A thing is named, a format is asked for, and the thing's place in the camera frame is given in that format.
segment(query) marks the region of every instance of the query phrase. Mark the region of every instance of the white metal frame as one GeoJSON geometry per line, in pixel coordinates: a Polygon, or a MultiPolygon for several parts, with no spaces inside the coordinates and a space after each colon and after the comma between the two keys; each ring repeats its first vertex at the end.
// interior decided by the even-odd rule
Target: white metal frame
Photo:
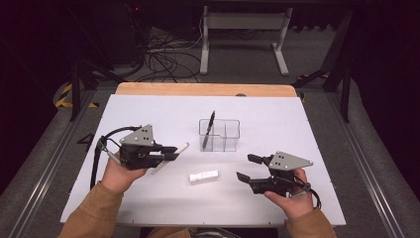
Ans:
{"type": "Polygon", "coordinates": [[[277,58],[278,67],[281,75],[288,76],[288,69],[284,61],[281,47],[284,43],[287,27],[290,22],[292,8],[288,8],[285,13],[216,13],[209,12],[208,7],[204,7],[203,13],[203,48],[201,53],[200,73],[206,74],[209,61],[209,29],[256,29],[256,30],[280,30],[277,43],[272,44],[272,48],[277,58]]]}

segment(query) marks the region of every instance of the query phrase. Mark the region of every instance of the white tabletop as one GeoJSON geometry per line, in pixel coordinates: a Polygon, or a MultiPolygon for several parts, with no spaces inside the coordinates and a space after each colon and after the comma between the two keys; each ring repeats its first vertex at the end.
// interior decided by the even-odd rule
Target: white tabletop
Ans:
{"type": "MultiPolygon", "coordinates": [[[[175,162],[155,175],[136,180],[125,193],[118,224],[137,226],[281,226],[283,211],[262,194],[238,181],[236,172],[252,179],[266,179],[267,167],[248,161],[247,154],[269,156],[276,151],[312,161],[305,168],[308,180],[322,200],[322,210],[333,225],[346,221],[324,161],[298,97],[229,96],[146,96],[112,95],[95,134],[78,178],[63,211],[61,222],[78,206],[89,191],[94,147],[100,136],[127,126],[152,124],[157,143],[190,147],[175,162]],[[216,119],[241,123],[236,152],[200,152],[198,122],[216,111],[216,119]],[[215,180],[191,184],[188,176],[219,172],[215,180]]],[[[115,141],[130,132],[113,136],[115,141]]],[[[118,148],[108,143],[108,149],[118,148]]],[[[102,153],[97,179],[107,156],[102,153]]]]}

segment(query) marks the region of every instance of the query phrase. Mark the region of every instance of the metal bracket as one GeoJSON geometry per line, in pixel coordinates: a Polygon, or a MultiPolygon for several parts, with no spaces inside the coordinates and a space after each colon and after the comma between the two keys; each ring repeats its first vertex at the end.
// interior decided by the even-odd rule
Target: metal bracket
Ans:
{"type": "Polygon", "coordinates": [[[132,134],[123,137],[120,140],[120,143],[131,146],[151,147],[155,143],[154,130],[152,128],[152,125],[149,124],[133,132],[132,134]]]}
{"type": "Polygon", "coordinates": [[[277,151],[269,163],[269,168],[278,171],[292,171],[294,169],[312,166],[313,162],[277,151]]]}

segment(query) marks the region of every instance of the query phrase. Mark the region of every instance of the hand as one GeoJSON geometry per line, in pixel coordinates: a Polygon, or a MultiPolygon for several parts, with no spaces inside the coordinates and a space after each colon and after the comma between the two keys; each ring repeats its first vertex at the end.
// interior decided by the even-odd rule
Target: hand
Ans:
{"type": "MultiPolygon", "coordinates": [[[[120,159],[120,152],[117,152],[115,157],[120,159]]],[[[133,181],[145,175],[147,171],[147,169],[129,171],[109,158],[101,182],[112,191],[124,193],[130,188],[133,181]]]]}
{"type": "MultiPolygon", "coordinates": [[[[296,169],[293,172],[296,177],[301,179],[303,182],[307,182],[306,173],[304,170],[296,169]]],[[[272,191],[266,191],[264,195],[276,205],[281,207],[289,219],[302,216],[314,209],[312,203],[312,194],[310,192],[306,192],[306,194],[293,198],[284,197],[272,191]]]]}

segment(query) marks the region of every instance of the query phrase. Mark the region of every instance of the acrylic cup organizer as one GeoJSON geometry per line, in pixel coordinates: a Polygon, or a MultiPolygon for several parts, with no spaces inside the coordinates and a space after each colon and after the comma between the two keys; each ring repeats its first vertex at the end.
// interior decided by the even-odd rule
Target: acrylic cup organizer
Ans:
{"type": "Polygon", "coordinates": [[[240,138],[240,122],[215,119],[210,132],[206,135],[209,121],[209,119],[199,121],[200,151],[235,152],[240,138]]]}

